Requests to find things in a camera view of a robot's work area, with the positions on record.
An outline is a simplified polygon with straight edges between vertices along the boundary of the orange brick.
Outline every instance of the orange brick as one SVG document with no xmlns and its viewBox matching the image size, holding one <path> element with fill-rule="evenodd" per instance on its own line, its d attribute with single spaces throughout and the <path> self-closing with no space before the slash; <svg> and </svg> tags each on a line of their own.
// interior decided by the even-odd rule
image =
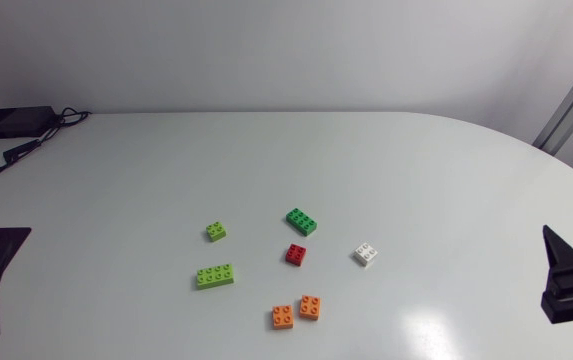
<svg viewBox="0 0 573 360">
<path fill-rule="evenodd" d="M 299 316 L 308 319 L 317 320 L 319 319 L 319 313 L 322 309 L 322 299 L 302 295 L 302 303 L 299 306 Z"/>
<path fill-rule="evenodd" d="M 293 327 L 293 308 L 290 305 L 273 306 L 273 327 L 290 329 Z"/>
</svg>

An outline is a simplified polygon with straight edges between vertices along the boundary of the dark green brick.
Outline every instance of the dark green brick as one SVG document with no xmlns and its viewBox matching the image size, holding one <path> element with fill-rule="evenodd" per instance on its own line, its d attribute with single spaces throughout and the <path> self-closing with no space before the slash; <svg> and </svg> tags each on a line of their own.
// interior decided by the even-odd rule
<svg viewBox="0 0 573 360">
<path fill-rule="evenodd" d="M 299 230 L 304 236 L 310 235 L 315 229 L 317 229 L 317 222 L 304 214 L 303 211 L 295 208 L 293 211 L 289 212 L 286 216 L 286 220 L 289 224 L 293 225 L 295 229 Z"/>
<path fill-rule="evenodd" d="M 208 289 L 234 283 L 233 264 L 213 266 L 197 270 L 197 288 Z"/>
</svg>

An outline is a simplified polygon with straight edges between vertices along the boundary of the lego brick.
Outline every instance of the lego brick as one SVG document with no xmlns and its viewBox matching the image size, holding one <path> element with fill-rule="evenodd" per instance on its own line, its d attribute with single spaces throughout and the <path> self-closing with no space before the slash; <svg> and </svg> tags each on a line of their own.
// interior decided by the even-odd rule
<svg viewBox="0 0 573 360">
<path fill-rule="evenodd" d="M 293 323 L 293 308 L 290 305 L 273 306 L 273 327 L 275 329 L 290 329 Z"/>
<path fill-rule="evenodd" d="M 199 290 L 235 282 L 233 265 L 213 266 L 197 271 L 197 288 Z"/>
<path fill-rule="evenodd" d="M 322 299 L 314 296 L 302 295 L 299 306 L 299 317 L 317 320 L 322 309 Z"/>
<path fill-rule="evenodd" d="M 375 256 L 377 256 L 377 250 L 373 249 L 368 243 L 363 243 L 355 249 L 354 256 L 362 265 L 367 266 L 371 264 Z"/>
<path fill-rule="evenodd" d="M 213 242 L 226 236 L 226 229 L 224 229 L 224 225 L 219 221 L 212 225 L 208 225 L 206 227 L 206 231 L 208 231 L 208 236 L 210 236 L 210 240 Z"/>
<path fill-rule="evenodd" d="M 286 261 L 297 266 L 302 266 L 302 261 L 304 261 L 304 256 L 306 256 L 306 248 L 291 244 L 288 252 L 286 252 Z"/>
<path fill-rule="evenodd" d="M 310 235 L 315 229 L 317 229 L 317 223 L 315 220 L 308 217 L 301 210 L 295 208 L 293 211 L 286 215 L 286 221 L 293 225 L 304 236 Z"/>
</svg>

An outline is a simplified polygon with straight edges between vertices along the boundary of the white tabletop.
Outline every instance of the white tabletop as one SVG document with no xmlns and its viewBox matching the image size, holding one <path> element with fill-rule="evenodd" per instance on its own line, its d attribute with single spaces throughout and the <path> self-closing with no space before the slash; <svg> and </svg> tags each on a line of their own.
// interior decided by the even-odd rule
<svg viewBox="0 0 573 360">
<path fill-rule="evenodd" d="M 573 246 L 573 170 L 452 119 L 94 115 L 0 175 L 0 227 L 33 228 L 0 285 L 0 359 L 573 359 L 573 322 L 540 308 L 544 224 Z M 234 284 L 196 290 L 228 262 Z M 320 319 L 272 330 L 302 294 Z"/>
</svg>

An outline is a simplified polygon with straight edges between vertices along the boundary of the green 2x2 brick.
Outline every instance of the green 2x2 brick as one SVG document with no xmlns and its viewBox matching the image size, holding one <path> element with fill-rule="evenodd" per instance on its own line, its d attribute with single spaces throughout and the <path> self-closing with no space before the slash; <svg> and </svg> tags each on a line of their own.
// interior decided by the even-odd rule
<svg viewBox="0 0 573 360">
<path fill-rule="evenodd" d="M 310 233 L 317 229 L 317 223 L 315 220 L 309 218 L 297 208 L 288 213 L 286 220 L 305 236 L 310 235 Z"/>
<path fill-rule="evenodd" d="M 234 282 L 233 264 L 213 266 L 197 271 L 197 288 L 199 290 Z"/>
<path fill-rule="evenodd" d="M 206 231 L 208 231 L 208 236 L 210 236 L 210 241 L 217 241 L 224 236 L 226 236 L 226 229 L 224 229 L 224 225 L 222 225 L 219 221 L 208 225 L 206 227 Z"/>
</svg>

